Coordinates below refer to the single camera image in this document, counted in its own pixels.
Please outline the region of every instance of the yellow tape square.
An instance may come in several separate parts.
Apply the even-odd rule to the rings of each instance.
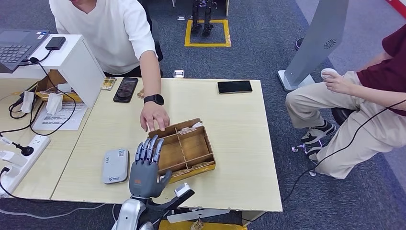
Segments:
[[[188,20],[186,24],[186,33],[185,33],[185,46],[192,47],[231,47],[231,38],[230,31],[228,29],[228,20],[211,20],[210,23],[222,23],[224,27],[224,36],[226,38],[226,43],[190,43],[191,29],[192,29],[192,20]]]

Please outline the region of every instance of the gray kiosk stand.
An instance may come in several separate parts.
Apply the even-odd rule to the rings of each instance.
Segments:
[[[279,79],[286,91],[314,84],[310,73],[341,43],[349,0],[320,0],[306,36]]]

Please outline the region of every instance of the black watch strap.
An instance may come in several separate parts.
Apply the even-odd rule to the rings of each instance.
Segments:
[[[147,96],[144,98],[144,103],[147,102],[155,102],[159,105],[163,105],[164,104],[164,98],[160,95],[160,94],[155,94],[155,95],[151,95],[151,96]]]

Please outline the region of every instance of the white t-shirt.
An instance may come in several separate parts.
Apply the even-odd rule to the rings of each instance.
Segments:
[[[49,0],[60,34],[83,35],[101,69],[114,75],[138,67],[145,51],[155,52],[144,8],[137,0],[97,0],[86,14],[68,0]]]

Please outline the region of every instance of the white power bank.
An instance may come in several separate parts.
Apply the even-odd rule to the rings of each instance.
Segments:
[[[103,183],[113,184],[127,180],[129,157],[126,149],[107,151],[103,159]]]

